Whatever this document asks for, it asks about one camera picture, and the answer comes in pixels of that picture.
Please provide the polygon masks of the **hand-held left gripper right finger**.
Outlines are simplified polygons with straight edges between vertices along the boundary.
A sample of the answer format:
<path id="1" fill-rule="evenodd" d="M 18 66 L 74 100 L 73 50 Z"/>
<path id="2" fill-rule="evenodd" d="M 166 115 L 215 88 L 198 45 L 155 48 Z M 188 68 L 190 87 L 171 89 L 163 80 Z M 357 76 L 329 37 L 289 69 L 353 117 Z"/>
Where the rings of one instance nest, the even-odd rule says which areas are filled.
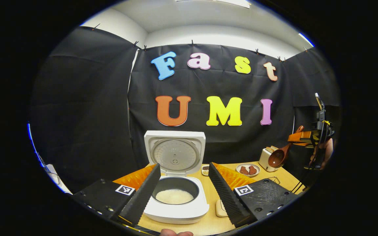
<path id="1" fill-rule="evenodd" d="M 235 227 L 261 222 L 299 197 L 269 178 L 255 181 L 214 162 L 209 178 Z"/>

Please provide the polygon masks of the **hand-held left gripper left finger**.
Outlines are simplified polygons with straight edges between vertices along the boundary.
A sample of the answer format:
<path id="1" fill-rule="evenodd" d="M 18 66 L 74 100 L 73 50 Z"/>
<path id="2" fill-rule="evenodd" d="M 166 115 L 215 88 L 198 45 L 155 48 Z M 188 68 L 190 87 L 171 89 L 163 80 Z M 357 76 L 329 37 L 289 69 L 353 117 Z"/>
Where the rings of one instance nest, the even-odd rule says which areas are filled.
<path id="1" fill-rule="evenodd" d="M 73 199 L 102 218 L 125 226 L 135 226 L 161 176 L 159 164 L 151 165 L 150 168 L 139 188 L 99 179 L 75 193 Z"/>

